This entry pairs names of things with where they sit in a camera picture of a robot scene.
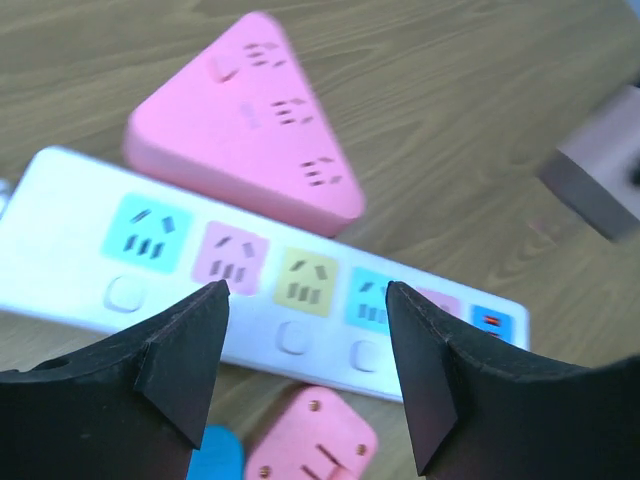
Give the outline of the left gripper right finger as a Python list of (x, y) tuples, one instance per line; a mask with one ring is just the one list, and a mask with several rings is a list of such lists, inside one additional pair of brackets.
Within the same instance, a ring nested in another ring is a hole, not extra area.
[(421, 477), (638, 477), (637, 356), (595, 368), (547, 358), (402, 282), (388, 285), (386, 306)]

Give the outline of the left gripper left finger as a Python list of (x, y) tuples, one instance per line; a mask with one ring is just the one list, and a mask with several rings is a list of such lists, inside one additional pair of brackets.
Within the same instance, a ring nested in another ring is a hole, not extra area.
[(1, 375), (5, 479), (183, 479), (201, 447), (229, 318), (212, 282), (138, 324)]

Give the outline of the blue square plug adapter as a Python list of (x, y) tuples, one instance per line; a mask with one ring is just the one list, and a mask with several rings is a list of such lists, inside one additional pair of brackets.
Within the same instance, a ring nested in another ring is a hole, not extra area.
[(228, 428), (207, 426), (201, 448), (191, 457), (187, 480), (242, 480), (244, 448)]

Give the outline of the white multicolour power strip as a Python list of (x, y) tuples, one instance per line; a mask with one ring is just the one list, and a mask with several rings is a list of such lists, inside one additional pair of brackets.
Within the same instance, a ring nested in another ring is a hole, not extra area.
[(1, 218), (1, 306), (113, 334), (225, 281), (222, 360), (402, 398), (385, 294), (402, 281), (527, 348), (520, 304), (62, 148), (38, 152)]

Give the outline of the dusty pink USB charger cube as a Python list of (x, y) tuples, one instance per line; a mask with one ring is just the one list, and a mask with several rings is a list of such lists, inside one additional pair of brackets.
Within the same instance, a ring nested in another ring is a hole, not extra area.
[(639, 230), (639, 84), (619, 89), (554, 150), (538, 178), (609, 241)]

